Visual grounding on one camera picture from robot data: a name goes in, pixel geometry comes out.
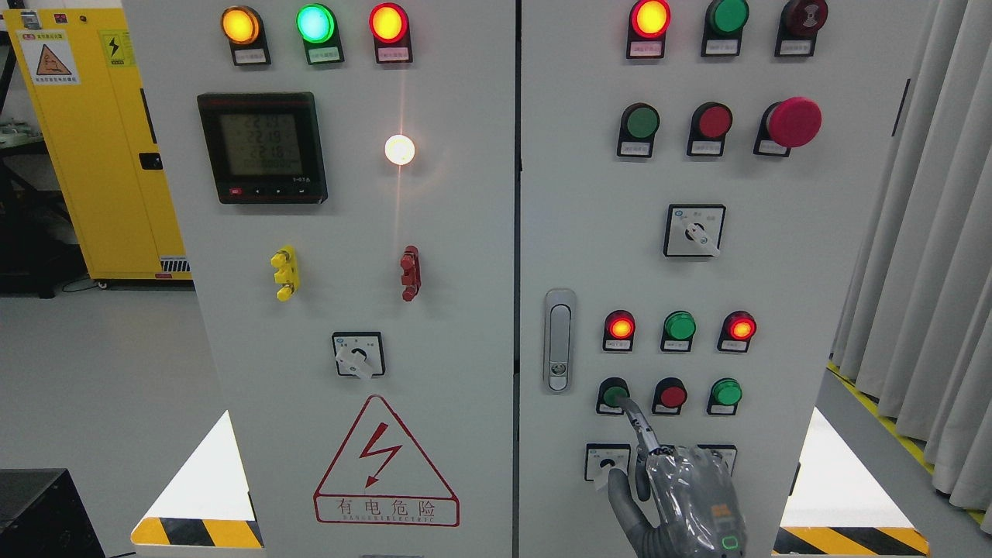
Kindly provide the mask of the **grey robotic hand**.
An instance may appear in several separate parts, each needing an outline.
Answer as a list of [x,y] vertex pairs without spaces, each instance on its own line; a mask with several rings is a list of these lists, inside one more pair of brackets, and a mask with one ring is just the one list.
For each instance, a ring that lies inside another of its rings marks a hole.
[[610,470],[607,497],[620,529],[638,557],[743,557],[746,524],[729,468],[698,447],[662,446],[640,407],[620,400],[638,437],[635,487],[652,499],[660,523],[652,526],[634,501],[627,474]]

